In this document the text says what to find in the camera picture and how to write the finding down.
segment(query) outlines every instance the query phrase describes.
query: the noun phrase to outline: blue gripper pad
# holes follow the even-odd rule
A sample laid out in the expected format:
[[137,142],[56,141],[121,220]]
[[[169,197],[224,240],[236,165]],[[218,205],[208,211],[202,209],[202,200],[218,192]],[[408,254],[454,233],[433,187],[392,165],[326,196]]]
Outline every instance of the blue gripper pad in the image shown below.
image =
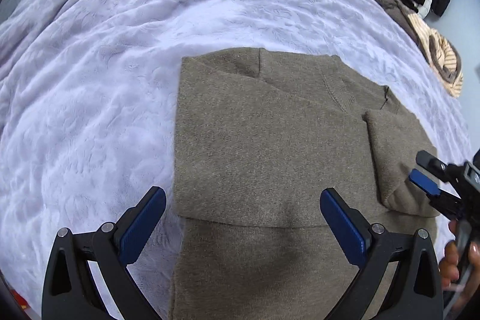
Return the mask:
[[118,260],[123,266],[135,263],[167,206],[160,187],[152,187],[137,206],[129,208],[117,222],[114,236]]
[[429,196],[440,195],[440,189],[438,188],[437,184],[416,168],[410,172],[409,180],[411,183],[421,188]]
[[343,253],[350,264],[361,268],[367,261],[370,243],[365,242],[362,234],[347,216],[350,212],[347,209],[350,210],[337,192],[333,193],[326,189],[320,195],[320,211],[342,247]]

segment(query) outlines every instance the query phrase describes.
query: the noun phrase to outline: human hand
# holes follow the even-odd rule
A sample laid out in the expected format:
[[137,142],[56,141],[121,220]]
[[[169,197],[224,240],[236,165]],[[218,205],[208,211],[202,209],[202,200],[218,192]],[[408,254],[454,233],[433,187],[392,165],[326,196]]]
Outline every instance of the human hand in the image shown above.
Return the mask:
[[[455,234],[457,230],[457,221],[450,221],[448,224],[450,232]],[[480,249],[475,243],[472,243],[469,249],[469,261],[473,265],[473,271],[466,286],[458,286],[452,283],[459,278],[457,264],[459,261],[457,246],[451,241],[445,246],[445,257],[438,265],[442,277],[443,290],[462,290],[460,297],[455,302],[453,309],[462,308],[473,296],[480,286]]]

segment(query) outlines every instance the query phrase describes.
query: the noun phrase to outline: lavender blanket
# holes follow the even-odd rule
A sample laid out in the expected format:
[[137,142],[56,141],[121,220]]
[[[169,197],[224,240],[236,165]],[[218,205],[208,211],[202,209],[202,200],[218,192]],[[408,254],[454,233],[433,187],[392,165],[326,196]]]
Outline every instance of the lavender blanket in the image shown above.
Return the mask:
[[23,0],[0,26],[0,269],[36,311],[57,230],[116,221],[157,185],[169,209],[129,270],[166,317],[181,58],[242,46],[339,55],[392,88],[441,159],[471,157],[458,101],[373,0]]

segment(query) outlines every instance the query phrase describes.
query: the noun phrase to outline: folded sweater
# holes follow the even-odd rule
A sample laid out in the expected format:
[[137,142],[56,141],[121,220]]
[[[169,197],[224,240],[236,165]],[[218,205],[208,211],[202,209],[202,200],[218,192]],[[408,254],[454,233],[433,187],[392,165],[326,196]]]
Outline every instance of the folded sweater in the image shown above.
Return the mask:
[[371,223],[435,235],[435,210],[406,181],[416,152],[435,149],[388,87],[338,57],[187,57],[178,95],[174,195],[186,224],[170,318],[325,317],[356,272],[319,211],[327,187]]

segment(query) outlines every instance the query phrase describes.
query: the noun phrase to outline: metal screw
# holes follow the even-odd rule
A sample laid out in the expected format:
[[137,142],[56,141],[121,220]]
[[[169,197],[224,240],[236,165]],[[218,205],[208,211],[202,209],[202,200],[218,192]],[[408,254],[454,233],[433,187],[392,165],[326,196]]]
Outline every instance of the metal screw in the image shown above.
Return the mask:
[[68,234],[68,228],[60,228],[57,232],[59,238],[64,238]]
[[428,238],[428,232],[425,229],[419,229],[418,234],[422,239]]
[[385,227],[382,224],[373,224],[371,226],[371,230],[374,231],[376,234],[382,234],[385,232]]
[[111,232],[113,227],[114,227],[113,223],[105,223],[102,225],[102,232],[105,232],[105,233]]

